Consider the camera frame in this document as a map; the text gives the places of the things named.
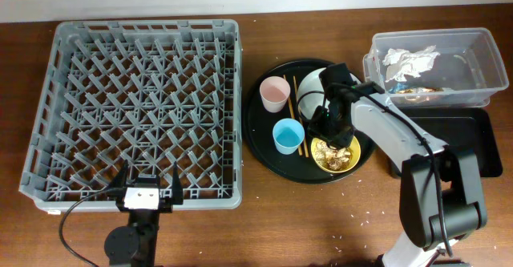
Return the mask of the wooden chopstick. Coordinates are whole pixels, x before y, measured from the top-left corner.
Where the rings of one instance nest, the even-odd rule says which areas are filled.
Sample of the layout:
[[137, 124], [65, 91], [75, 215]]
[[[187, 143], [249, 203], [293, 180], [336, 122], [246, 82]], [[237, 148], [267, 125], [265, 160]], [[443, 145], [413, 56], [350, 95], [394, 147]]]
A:
[[[282, 75], [282, 77], [285, 80], [285, 82], [288, 84], [288, 86], [291, 87], [289, 85], [289, 82], [286, 79], [286, 75]], [[294, 111], [293, 111], [293, 104], [292, 104], [292, 100], [291, 100], [291, 94], [292, 94], [292, 87], [290, 88], [290, 94], [289, 94], [289, 97], [288, 97], [288, 106], [289, 106], [290, 118], [296, 120], [295, 114], [294, 114]], [[298, 152], [299, 156], [303, 156], [303, 151], [302, 151], [301, 145], [298, 146], [297, 152]]]
[[[298, 95], [297, 80], [296, 80], [295, 76], [293, 76], [293, 86], [294, 86], [294, 91], [295, 91], [296, 100], [297, 100], [297, 103], [296, 103], [297, 113], [301, 114], [300, 111], [299, 111], [299, 103], [298, 103], [299, 95]], [[304, 124], [303, 124], [303, 120], [302, 120], [301, 116], [299, 117], [299, 122], [300, 122], [301, 126], [303, 127], [303, 129], [305, 130]], [[303, 150], [304, 150], [304, 153], [305, 153], [305, 157], [309, 158], [309, 149], [308, 149], [308, 146], [307, 146], [306, 133], [305, 133], [305, 138], [303, 139]]]

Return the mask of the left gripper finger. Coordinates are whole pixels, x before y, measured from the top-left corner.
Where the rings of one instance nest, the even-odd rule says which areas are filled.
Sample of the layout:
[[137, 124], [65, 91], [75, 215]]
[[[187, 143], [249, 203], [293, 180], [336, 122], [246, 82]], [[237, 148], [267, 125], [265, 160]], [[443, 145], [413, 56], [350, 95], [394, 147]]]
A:
[[117, 175], [107, 186], [107, 195], [109, 197], [119, 197], [123, 195], [126, 187], [127, 172], [129, 169], [129, 161], [125, 160]]
[[178, 165], [175, 161], [172, 173], [172, 204], [182, 205], [184, 203], [184, 191], [178, 174]]

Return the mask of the yellow bowl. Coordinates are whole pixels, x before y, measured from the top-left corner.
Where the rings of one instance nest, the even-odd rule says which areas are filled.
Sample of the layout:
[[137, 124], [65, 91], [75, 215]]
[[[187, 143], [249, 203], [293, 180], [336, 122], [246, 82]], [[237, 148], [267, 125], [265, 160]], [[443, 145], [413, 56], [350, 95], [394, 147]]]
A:
[[[312, 156], [313, 156], [313, 151], [312, 151], [312, 149], [314, 148], [314, 146], [313, 146], [313, 145], [314, 145], [314, 143], [315, 143], [316, 141], [318, 141], [318, 140], [320, 140], [320, 139], [314, 138], [314, 139], [312, 140], [312, 143], [310, 144], [310, 152], [311, 152]], [[339, 174], [339, 173], [343, 173], [343, 172], [348, 172], [349, 170], [353, 169], [353, 168], [356, 166], [356, 164], [357, 164], [357, 163], [358, 163], [358, 161], [360, 160], [360, 156], [361, 156], [361, 147], [360, 147], [360, 144], [359, 144], [359, 142], [358, 142], [358, 140], [357, 140], [357, 138], [356, 138], [356, 137], [354, 137], [354, 138], [353, 138], [353, 140], [351, 141], [350, 145], [349, 145], [347, 148], [351, 151], [352, 158], [351, 158], [351, 160], [350, 160], [350, 162], [349, 162], [349, 165], [348, 165], [346, 168], [344, 168], [342, 171], [339, 171], [339, 172], [329, 171], [328, 169], [323, 168], [323, 167], [322, 167], [319, 163], [317, 163], [315, 160], [314, 160], [314, 162], [316, 163], [316, 165], [317, 165], [320, 169], [322, 169], [323, 171], [328, 172], [328, 173], [332, 173], [332, 174]]]

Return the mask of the blue cup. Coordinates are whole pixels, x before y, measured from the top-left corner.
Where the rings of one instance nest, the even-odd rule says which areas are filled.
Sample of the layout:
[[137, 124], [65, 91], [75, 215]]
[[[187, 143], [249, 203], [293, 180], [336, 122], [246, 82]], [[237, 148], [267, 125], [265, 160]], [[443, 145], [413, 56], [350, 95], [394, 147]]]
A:
[[281, 119], [273, 126], [273, 142], [282, 155], [293, 154], [305, 139], [305, 130], [295, 119]]

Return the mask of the grey plate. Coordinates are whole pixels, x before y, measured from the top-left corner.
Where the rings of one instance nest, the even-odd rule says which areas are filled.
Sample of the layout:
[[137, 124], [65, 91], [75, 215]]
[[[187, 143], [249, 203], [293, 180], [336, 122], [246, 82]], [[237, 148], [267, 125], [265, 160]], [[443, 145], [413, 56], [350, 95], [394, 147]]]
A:
[[318, 106], [321, 106], [324, 99], [324, 89], [319, 78], [325, 67], [317, 68], [309, 72], [300, 83], [298, 88], [299, 111], [302, 119], [311, 120]]

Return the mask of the white tissue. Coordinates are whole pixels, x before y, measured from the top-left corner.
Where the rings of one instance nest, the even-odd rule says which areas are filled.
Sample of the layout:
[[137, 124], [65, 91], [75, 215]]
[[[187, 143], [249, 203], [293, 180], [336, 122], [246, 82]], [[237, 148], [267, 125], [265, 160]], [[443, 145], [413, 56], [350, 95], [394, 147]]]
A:
[[407, 76], [418, 78], [421, 73], [430, 71], [440, 55], [435, 49], [435, 45], [414, 53], [404, 49], [389, 49], [383, 59], [383, 65], [387, 67], [385, 82], [404, 83]]

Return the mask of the food scraps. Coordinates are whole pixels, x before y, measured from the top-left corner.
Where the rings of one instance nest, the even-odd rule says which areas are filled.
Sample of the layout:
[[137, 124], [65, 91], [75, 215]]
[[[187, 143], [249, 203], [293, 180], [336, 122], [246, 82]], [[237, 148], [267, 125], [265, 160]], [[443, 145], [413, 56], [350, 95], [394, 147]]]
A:
[[314, 160], [329, 171], [342, 171], [349, 165], [352, 158], [351, 151], [348, 148], [331, 148], [322, 140], [316, 141], [313, 146]]

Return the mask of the pink cup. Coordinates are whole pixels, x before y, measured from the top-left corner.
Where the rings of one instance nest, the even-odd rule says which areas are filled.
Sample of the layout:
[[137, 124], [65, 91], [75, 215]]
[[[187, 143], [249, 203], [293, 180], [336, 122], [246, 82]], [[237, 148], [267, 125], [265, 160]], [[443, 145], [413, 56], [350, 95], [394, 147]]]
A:
[[285, 79], [279, 76], [270, 76], [263, 80], [259, 91], [265, 110], [277, 113], [287, 103], [291, 89]]

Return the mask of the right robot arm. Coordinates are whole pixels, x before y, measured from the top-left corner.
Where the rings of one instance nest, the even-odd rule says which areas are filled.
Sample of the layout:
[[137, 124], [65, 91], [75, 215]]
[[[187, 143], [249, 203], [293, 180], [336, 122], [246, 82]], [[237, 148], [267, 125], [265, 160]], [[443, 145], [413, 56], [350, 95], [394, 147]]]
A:
[[487, 223], [475, 152], [450, 146], [402, 113], [374, 82], [360, 83], [344, 63], [313, 71], [323, 99], [306, 120], [311, 137], [347, 148], [359, 131], [401, 173], [403, 231], [380, 266], [429, 266]]

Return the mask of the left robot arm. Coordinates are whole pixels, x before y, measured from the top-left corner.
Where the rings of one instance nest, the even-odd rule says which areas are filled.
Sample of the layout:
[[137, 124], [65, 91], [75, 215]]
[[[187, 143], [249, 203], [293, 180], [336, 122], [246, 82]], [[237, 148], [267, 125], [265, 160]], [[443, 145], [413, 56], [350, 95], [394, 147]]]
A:
[[107, 186], [110, 197], [120, 212], [128, 214], [128, 223], [111, 231], [104, 243], [110, 266], [153, 266], [159, 221], [162, 213], [171, 213], [175, 205], [184, 203], [184, 191], [178, 166], [172, 165], [171, 195], [160, 195], [160, 178], [143, 174], [127, 181], [129, 164], [123, 162], [118, 174]]

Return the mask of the brown snack wrapper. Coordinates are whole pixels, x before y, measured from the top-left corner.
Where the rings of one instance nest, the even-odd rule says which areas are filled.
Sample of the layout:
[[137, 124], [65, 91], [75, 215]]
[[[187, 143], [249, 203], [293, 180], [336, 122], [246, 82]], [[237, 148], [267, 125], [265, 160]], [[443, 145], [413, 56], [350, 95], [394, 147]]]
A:
[[407, 94], [432, 93], [432, 92], [440, 92], [440, 91], [444, 91], [444, 88], [443, 87], [412, 87], [412, 88], [398, 90], [395, 92], [395, 94], [407, 95]]

